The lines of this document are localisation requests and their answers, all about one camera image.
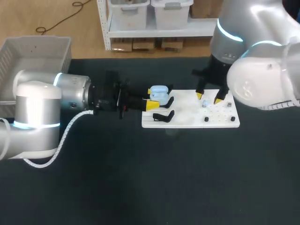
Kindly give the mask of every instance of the dark table surface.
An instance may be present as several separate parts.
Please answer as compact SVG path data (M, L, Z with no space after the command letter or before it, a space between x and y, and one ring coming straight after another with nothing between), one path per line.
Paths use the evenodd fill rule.
M70 73L194 89L206 58L73 60ZM81 118L53 165L0 162L1 225L298 225L299 109L237 103L240 128L141 127L130 111ZM71 120L62 117L62 129Z

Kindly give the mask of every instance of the white board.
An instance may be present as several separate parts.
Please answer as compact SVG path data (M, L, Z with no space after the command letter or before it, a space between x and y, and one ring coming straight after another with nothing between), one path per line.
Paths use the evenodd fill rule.
M233 95L229 92L224 101L214 105L218 90L205 90L201 100L198 100L195 90L172 90L170 97L174 102L169 109L158 108L142 113L143 128L238 128L240 119L235 107ZM209 104L203 107L203 101ZM153 114L167 116L174 110L175 115L171 122L154 121Z

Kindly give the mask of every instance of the black cable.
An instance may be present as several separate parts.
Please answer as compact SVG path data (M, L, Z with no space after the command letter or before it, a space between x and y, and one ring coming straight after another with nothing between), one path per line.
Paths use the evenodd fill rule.
M80 7L80 9L76 13L74 13L71 16L68 16L67 18L59 21L57 24L55 24L53 27L51 27L49 29L46 29L45 27L38 27L38 28L36 28L36 32L37 33L41 33L41 35L44 35L46 32L52 30L53 28L55 28L56 26L58 26L62 22L66 21L67 19L69 19L69 18L73 17L74 15L78 14L83 9L84 5L87 4L87 3L89 3L90 1L92 1L92 0L87 0L85 3L82 3L82 2L79 2L79 1L73 2L72 6L74 6L74 7Z

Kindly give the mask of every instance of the white storage container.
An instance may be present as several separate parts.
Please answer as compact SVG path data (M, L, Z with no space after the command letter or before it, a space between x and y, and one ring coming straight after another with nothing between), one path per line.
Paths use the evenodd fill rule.
M183 29L188 23L189 7L194 0L151 0L158 30Z
M14 78L20 70L67 73L71 63L71 38L24 36L7 38L0 46L0 117L15 116L12 96Z
M150 0L109 0L113 20L119 30L146 29Z

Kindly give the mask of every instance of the white spiral cable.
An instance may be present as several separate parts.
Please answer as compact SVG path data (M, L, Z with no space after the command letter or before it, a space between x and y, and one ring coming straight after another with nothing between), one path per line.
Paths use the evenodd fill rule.
M64 144L65 142L65 139L68 135L68 132L70 130L70 128L72 127L72 125L75 123L75 121L77 119L79 119L80 117L84 116L84 115L93 115L94 112L92 110L87 110L87 111L83 111L83 112L80 112L79 114L77 114L68 124L67 128L65 129L64 131L64 134L61 138L61 141L60 141L60 144L58 145L58 148L55 152L55 154L52 156L52 158L49 160L49 162L45 163L45 164L36 164L36 163L33 163L31 162L29 159L24 159L24 161L26 163L28 163L29 165L35 167L35 168L38 168L38 169L41 169L41 168L46 168L48 166L50 166L54 161L55 159L57 158L58 154L60 153L60 150L62 148L62 145Z
M285 109L285 108L294 107L294 106L296 106L296 105L292 101L289 101L289 102L278 103L275 105L259 107L259 109L264 110L264 111L272 111L272 110Z
M2 160L7 151L8 151L8 148L9 148L9 143L10 143L10 124L8 122L7 119L4 119L4 118L0 118L0 120L2 120L6 126L6 131L7 131L7 136L6 136L6 140L5 140L5 143L4 143L4 147L3 147L3 150L1 152L1 155L0 155L0 160Z

